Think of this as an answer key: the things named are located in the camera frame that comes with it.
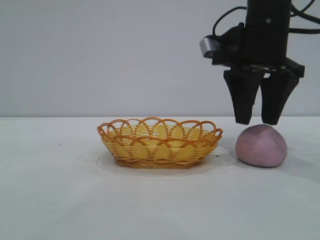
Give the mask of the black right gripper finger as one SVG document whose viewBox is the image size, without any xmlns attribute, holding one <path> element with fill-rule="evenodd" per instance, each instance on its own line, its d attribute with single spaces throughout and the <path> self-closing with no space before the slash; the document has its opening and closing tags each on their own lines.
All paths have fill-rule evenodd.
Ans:
<svg viewBox="0 0 320 240">
<path fill-rule="evenodd" d="M 273 72 L 260 84 L 262 95 L 261 118 L 264 124 L 277 125 L 284 106 L 298 85 L 299 77 L 285 72 Z"/>
<path fill-rule="evenodd" d="M 225 70 L 223 77 L 230 92 L 235 122 L 248 125 L 252 118 L 253 105 L 263 79 L 263 73 Z"/>
</svg>

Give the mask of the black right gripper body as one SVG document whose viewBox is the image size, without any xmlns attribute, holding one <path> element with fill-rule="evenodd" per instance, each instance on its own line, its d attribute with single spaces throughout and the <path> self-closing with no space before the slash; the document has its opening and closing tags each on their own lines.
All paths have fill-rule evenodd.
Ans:
<svg viewBox="0 0 320 240">
<path fill-rule="evenodd" d="M 292 2 L 290 0 L 248 0 L 244 29 L 236 64 L 288 72 L 302 78 L 305 67 L 287 58 Z"/>
</svg>

